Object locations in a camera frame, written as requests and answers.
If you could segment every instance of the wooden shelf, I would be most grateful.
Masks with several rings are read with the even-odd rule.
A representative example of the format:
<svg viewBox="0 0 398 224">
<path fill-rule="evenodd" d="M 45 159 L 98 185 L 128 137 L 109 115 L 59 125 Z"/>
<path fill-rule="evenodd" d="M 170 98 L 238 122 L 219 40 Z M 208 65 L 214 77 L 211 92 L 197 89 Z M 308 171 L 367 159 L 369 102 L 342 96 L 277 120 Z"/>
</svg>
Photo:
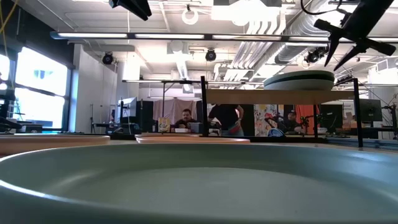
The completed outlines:
<svg viewBox="0 0 398 224">
<path fill-rule="evenodd" d="M 207 90 L 207 103 L 319 105 L 335 100 L 352 100 L 354 91 L 318 90 Z"/>
</svg>

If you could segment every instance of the yellow cable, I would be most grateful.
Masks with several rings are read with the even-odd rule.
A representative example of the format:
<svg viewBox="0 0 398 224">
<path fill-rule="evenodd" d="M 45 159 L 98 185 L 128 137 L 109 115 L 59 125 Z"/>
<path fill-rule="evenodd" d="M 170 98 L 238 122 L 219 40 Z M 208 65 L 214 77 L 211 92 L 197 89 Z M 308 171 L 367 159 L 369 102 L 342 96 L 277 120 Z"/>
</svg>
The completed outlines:
<svg viewBox="0 0 398 224">
<path fill-rule="evenodd" d="M 7 25 L 8 20 L 11 18 L 12 13 L 15 11 L 15 8 L 17 7 L 17 3 L 18 3 L 18 2 L 19 2 L 19 0 L 15 0 L 15 3 L 14 3 L 14 5 L 13 5 L 13 7 L 12 7 L 10 13 L 8 14 L 6 20 L 4 21 L 4 24 L 3 24 L 3 25 L 1 26 L 1 28 L 0 28 L 0 33 L 4 30 L 5 26 Z"/>
<path fill-rule="evenodd" d="M 0 21 L 1 21 L 1 25 L 3 25 L 4 21 L 2 19 L 1 0 L 0 0 Z M 6 57 L 8 57 L 7 42 L 6 42 L 6 31 L 5 30 L 2 32 L 2 39 L 3 39 L 3 42 L 4 42 L 4 51 L 6 52 Z"/>
</svg>

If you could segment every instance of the robotic claw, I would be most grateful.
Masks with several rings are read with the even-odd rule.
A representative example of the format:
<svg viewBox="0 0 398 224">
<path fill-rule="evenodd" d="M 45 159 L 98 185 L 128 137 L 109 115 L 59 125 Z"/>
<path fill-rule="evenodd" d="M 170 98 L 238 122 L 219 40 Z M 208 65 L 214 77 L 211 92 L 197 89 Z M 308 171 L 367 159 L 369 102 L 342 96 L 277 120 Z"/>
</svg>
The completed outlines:
<svg viewBox="0 0 398 224">
<path fill-rule="evenodd" d="M 329 22 L 321 19 L 317 20 L 314 24 L 316 28 L 330 32 L 329 54 L 326 58 L 325 66 L 329 64 L 342 37 L 352 40 L 356 43 L 356 46 L 341 59 L 334 71 L 358 54 L 365 53 L 368 48 L 391 56 L 396 51 L 393 45 L 371 40 L 367 38 L 367 36 L 393 1 L 394 0 L 361 0 L 353 13 L 345 12 L 345 18 L 341 21 L 342 28 L 335 27 Z"/>
</svg>

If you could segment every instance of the colorful poster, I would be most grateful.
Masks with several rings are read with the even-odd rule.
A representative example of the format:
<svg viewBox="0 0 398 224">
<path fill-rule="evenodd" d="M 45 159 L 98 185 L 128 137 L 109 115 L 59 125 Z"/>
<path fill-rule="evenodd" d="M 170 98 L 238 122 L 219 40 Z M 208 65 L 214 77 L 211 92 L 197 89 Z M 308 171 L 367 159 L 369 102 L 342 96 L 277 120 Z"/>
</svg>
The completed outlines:
<svg viewBox="0 0 398 224">
<path fill-rule="evenodd" d="M 278 124 L 273 120 L 279 114 L 284 113 L 284 106 L 279 105 L 254 105 L 254 132 L 256 137 L 266 137 L 268 130 L 277 128 Z"/>
</svg>

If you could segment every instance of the person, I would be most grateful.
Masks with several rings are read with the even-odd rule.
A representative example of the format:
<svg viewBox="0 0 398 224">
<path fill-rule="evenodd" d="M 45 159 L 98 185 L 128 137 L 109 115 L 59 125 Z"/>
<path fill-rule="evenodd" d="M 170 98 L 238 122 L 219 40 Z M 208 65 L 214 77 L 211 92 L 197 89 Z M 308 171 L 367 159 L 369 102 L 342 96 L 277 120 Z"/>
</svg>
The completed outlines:
<svg viewBox="0 0 398 224">
<path fill-rule="evenodd" d="M 184 109 L 182 111 L 182 119 L 175 123 L 176 128 L 188 128 L 188 123 L 197 123 L 195 119 L 192 119 L 192 112 L 190 109 Z"/>
<path fill-rule="evenodd" d="M 244 110 L 239 105 L 215 105 L 208 116 L 209 122 L 214 118 L 221 123 L 222 136 L 244 136 L 241 121 Z"/>
<path fill-rule="evenodd" d="M 301 124 L 296 121 L 297 113 L 295 111 L 291 111 L 287 115 L 287 120 L 285 121 L 285 132 L 296 132 L 301 133 Z"/>
</svg>

